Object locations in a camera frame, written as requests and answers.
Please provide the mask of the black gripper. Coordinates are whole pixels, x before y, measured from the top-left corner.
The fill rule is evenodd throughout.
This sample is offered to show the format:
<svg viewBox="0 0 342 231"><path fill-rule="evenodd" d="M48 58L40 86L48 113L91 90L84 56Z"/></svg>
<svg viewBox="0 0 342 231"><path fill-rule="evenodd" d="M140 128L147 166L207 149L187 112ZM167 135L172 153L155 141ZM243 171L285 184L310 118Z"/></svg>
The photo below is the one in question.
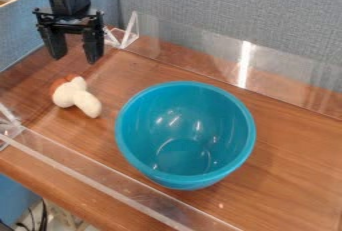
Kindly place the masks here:
<svg viewBox="0 0 342 231"><path fill-rule="evenodd" d="M89 64L104 54L104 12L87 8L72 15L55 14L49 7L35 8L32 13L37 19L37 31L53 59L67 54L64 33L83 33L83 49Z"/></svg>

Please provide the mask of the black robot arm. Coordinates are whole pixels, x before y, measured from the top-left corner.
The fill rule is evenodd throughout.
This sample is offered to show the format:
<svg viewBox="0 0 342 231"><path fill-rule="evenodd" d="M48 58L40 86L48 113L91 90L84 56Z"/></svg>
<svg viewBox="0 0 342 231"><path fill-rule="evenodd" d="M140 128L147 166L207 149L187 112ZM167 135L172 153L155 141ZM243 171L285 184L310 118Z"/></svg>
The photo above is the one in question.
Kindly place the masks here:
<svg viewBox="0 0 342 231"><path fill-rule="evenodd" d="M89 64L104 54L104 13L91 8L91 0L48 0L48 8L35 8L36 28L55 60L68 53L65 35L79 34Z"/></svg>

